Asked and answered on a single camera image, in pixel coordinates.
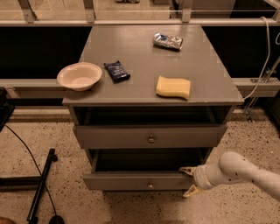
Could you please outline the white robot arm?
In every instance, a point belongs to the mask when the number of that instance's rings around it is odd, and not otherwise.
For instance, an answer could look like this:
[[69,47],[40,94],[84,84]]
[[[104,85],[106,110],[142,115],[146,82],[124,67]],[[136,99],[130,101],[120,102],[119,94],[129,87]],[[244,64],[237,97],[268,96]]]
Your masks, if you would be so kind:
[[280,175],[259,168],[234,151],[223,153],[216,163],[181,167],[179,170],[193,177],[193,184],[183,194],[184,198],[218,185],[233,185],[246,181],[280,201]]

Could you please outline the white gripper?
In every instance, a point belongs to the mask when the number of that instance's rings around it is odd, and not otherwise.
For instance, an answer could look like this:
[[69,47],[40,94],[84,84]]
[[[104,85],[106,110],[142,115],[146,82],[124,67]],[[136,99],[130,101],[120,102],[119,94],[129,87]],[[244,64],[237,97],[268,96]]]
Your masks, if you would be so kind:
[[189,176],[193,175],[195,182],[195,185],[191,185],[189,189],[183,194],[184,198],[190,198],[191,196],[200,193],[200,189],[210,190],[214,187],[214,185],[208,179],[207,166],[205,164],[199,165],[196,168],[191,166],[180,167],[178,170]]

